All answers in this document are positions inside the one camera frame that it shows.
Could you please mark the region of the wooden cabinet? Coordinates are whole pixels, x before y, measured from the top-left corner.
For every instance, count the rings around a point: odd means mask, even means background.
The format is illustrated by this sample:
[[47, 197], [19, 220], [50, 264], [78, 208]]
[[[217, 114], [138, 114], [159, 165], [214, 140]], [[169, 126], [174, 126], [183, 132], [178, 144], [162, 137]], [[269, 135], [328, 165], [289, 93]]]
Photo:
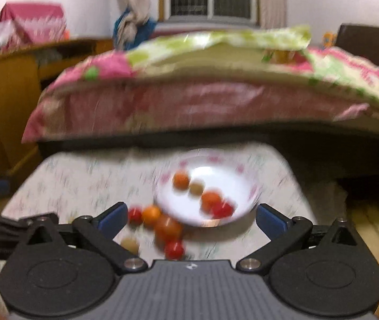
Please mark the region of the wooden cabinet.
[[22, 135], [42, 89], [88, 56], [113, 48], [112, 39], [80, 38], [0, 54], [0, 177], [22, 183], [41, 162]]

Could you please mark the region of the small orange mandarin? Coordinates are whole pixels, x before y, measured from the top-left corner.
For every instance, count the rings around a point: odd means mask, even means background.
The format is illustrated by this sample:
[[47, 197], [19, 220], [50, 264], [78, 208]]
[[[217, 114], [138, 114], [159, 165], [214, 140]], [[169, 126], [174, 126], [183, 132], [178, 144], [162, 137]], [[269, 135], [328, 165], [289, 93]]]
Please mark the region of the small orange mandarin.
[[172, 178], [173, 187], [179, 191], [185, 191], [190, 185], [190, 175], [184, 170], [175, 172]]

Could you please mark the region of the white floral plate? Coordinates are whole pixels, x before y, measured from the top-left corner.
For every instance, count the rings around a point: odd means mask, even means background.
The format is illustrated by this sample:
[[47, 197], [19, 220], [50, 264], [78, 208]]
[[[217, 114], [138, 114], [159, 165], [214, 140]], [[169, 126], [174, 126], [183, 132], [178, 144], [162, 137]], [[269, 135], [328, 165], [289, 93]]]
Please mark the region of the white floral plate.
[[[175, 172], [189, 173], [190, 182], [204, 182], [205, 190], [219, 191], [222, 201], [235, 206], [231, 217], [213, 219], [200, 208], [200, 198], [173, 187]], [[247, 215], [257, 204], [262, 193], [257, 172], [248, 163], [237, 160], [222, 150], [192, 150], [169, 160], [156, 176], [153, 184], [155, 203], [164, 214], [193, 227], [218, 227]]]

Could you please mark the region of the blue cloth bundle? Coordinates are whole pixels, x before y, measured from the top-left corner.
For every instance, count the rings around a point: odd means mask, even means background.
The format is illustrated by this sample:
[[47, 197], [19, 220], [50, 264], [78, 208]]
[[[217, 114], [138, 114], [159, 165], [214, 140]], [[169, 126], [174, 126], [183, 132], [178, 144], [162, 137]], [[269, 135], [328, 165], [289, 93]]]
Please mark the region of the blue cloth bundle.
[[118, 50], [128, 51], [147, 41], [153, 34], [157, 22], [148, 17], [145, 22], [134, 24], [133, 13], [128, 7], [115, 21], [113, 29], [113, 44]]

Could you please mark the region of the large orange mandarin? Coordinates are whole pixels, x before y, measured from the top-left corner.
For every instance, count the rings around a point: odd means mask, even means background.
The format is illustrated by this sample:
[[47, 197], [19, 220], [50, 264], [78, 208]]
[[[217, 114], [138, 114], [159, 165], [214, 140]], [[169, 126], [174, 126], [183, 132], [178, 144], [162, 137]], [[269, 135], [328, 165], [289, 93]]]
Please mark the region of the large orange mandarin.
[[209, 214], [213, 207], [222, 202], [222, 195], [219, 191], [204, 191], [200, 198], [200, 208], [203, 212]]

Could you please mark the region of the small red cherry tomato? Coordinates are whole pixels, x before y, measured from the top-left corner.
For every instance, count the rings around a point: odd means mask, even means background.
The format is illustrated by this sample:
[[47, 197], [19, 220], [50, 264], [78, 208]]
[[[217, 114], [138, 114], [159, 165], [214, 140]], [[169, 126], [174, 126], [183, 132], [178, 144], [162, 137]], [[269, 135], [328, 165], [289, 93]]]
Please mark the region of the small red cherry tomato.
[[143, 224], [143, 213], [140, 207], [132, 207], [128, 210], [128, 224], [131, 226]]

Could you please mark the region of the small orange tomato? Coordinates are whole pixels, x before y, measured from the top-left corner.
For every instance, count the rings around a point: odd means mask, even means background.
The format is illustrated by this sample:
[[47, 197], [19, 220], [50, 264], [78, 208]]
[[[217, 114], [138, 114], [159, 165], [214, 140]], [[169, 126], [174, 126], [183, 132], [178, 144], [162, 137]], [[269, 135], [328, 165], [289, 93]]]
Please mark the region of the small orange tomato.
[[146, 207], [142, 211], [143, 225], [150, 229], [154, 228], [161, 215], [162, 212], [156, 205]]

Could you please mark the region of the floral tablecloth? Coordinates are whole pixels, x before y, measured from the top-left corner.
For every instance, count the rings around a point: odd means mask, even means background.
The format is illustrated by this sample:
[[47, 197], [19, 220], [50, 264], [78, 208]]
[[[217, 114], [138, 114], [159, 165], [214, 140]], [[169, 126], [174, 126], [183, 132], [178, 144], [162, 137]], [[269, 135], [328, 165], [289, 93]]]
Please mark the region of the floral tablecloth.
[[[257, 173], [260, 200], [288, 217], [315, 216], [290, 168], [273, 147], [224, 145], [223, 153]], [[153, 181], [161, 169], [184, 151], [107, 150], [58, 153], [44, 160], [2, 210], [12, 219], [55, 212], [61, 223], [81, 215], [96, 216], [117, 202], [129, 207], [153, 204]], [[184, 234], [186, 257], [226, 259], [236, 263], [268, 242], [251, 212], [238, 222], [215, 229], [194, 227]]]

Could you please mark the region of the brown longan fruit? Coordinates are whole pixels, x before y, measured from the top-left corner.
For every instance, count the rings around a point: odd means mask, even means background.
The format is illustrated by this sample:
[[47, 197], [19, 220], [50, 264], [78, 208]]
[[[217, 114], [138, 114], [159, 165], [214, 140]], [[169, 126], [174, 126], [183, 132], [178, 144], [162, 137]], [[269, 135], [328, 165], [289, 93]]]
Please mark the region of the brown longan fruit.
[[195, 179], [189, 183], [189, 193], [194, 197], [201, 197], [205, 190], [203, 181]]
[[120, 242], [121, 247], [128, 250], [131, 254], [138, 256], [140, 250], [140, 244], [135, 237], [124, 237]]

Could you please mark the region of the pink floral bed sheet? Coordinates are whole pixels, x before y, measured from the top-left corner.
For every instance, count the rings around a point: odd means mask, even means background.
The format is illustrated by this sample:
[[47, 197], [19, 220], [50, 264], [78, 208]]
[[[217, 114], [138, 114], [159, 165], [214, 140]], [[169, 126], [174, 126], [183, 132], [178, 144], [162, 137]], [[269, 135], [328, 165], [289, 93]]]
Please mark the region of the pink floral bed sheet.
[[379, 134], [379, 67], [339, 49], [230, 61], [210, 49], [142, 68], [109, 51], [41, 94], [23, 142], [266, 123], [326, 123]]

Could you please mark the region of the pink lace cloth cover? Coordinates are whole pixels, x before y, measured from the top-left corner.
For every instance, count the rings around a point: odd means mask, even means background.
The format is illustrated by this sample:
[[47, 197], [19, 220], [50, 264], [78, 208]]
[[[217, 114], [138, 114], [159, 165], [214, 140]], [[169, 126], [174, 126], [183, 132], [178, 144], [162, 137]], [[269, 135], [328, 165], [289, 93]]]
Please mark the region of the pink lace cloth cover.
[[64, 41], [69, 37], [61, 4], [8, 2], [0, 12], [0, 52]]

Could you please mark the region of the large orange red tomato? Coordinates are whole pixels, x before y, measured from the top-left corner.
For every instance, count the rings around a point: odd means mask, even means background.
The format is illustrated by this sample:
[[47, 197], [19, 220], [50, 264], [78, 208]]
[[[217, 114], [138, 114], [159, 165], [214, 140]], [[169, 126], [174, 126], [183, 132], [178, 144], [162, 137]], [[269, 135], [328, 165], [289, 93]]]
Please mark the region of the large orange red tomato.
[[182, 239], [183, 226], [168, 215], [161, 215], [154, 226], [155, 242], [164, 246], [172, 241]]

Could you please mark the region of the dark wooden headboard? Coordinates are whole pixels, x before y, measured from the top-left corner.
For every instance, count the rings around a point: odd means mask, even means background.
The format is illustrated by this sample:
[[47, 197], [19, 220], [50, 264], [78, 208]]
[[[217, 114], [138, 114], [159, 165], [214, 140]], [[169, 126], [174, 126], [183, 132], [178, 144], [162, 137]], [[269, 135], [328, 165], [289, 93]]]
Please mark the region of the dark wooden headboard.
[[339, 27], [335, 45], [379, 66], [379, 27], [342, 24]]

